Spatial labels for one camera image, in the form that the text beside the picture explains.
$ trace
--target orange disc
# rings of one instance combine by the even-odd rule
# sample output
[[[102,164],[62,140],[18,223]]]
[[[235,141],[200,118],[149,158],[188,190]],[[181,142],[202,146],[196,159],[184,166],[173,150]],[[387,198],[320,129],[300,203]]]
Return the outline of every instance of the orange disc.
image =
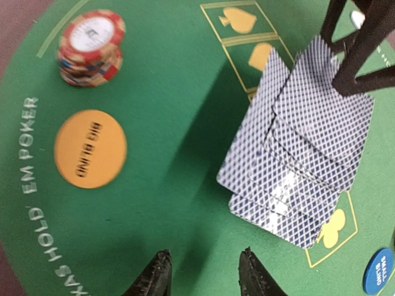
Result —
[[[55,163],[76,187],[94,189],[114,180],[127,156],[122,127],[109,114],[85,110],[70,117],[57,134]]]

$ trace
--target poker table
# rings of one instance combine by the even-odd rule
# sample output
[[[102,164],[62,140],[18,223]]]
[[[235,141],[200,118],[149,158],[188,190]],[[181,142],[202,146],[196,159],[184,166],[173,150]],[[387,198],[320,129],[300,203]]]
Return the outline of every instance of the poker table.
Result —
[[[291,68],[319,32],[327,5],[53,4],[0,86],[0,236],[28,295],[122,295],[162,249],[173,257],[173,295],[239,295],[238,258],[246,247],[290,296],[365,295],[362,278],[370,258],[394,245],[393,89],[372,93],[362,162],[352,191],[342,193],[338,204],[346,224],[331,221],[311,249],[233,216],[231,192],[215,180],[262,74],[258,45],[276,48]],[[72,19],[95,9],[112,10],[126,23],[123,66],[110,83],[74,88],[59,75],[59,38]],[[353,10],[348,3],[335,37],[355,30]],[[384,41],[362,71],[393,63],[395,53]],[[91,109],[122,126],[127,159],[110,184],[87,190],[58,172],[54,144],[68,118]],[[21,157],[21,149],[31,157]],[[325,236],[337,243],[326,246]],[[394,293],[390,279],[379,294]]]

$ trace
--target green table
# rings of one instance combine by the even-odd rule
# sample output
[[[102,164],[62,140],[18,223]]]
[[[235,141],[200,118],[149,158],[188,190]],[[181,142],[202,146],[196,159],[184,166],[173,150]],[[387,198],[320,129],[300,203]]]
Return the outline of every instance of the green table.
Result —
[[[231,193],[215,175],[258,84],[255,46],[271,44],[291,67],[328,1],[200,1],[58,1],[14,56],[0,88],[0,227],[29,295],[121,295],[161,249],[173,254],[174,295],[239,295],[238,257],[248,246],[290,296],[364,295],[369,259],[394,240],[394,90],[373,93],[362,163],[338,205],[346,214],[338,242],[299,249],[231,215]],[[256,16],[248,34],[225,19],[227,7]],[[94,9],[124,18],[123,67],[109,84],[76,89],[59,76],[58,39],[70,17]],[[337,37],[354,30],[354,9]],[[363,71],[394,62],[385,42]],[[21,114],[32,109],[26,129]],[[67,183],[53,157],[59,128],[86,109],[111,114],[128,139],[120,176],[96,190]],[[20,149],[33,158],[20,159]],[[393,293],[394,279],[380,295]]]

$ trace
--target stack of playing cards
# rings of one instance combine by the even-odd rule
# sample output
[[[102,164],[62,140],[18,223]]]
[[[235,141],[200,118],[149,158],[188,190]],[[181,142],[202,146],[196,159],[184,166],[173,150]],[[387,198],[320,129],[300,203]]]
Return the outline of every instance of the stack of playing cards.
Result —
[[[320,36],[291,73],[273,49],[217,176],[233,214],[304,249],[351,189],[372,118],[369,95],[332,87],[338,69]]]

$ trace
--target floor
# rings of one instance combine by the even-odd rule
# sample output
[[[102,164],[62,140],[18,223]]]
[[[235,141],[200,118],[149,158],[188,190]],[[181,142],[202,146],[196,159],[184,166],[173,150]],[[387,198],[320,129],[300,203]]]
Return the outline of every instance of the floor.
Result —
[[[0,79],[25,35],[54,0],[0,0]],[[395,47],[395,32],[389,36]],[[0,294],[26,296],[0,244]]]

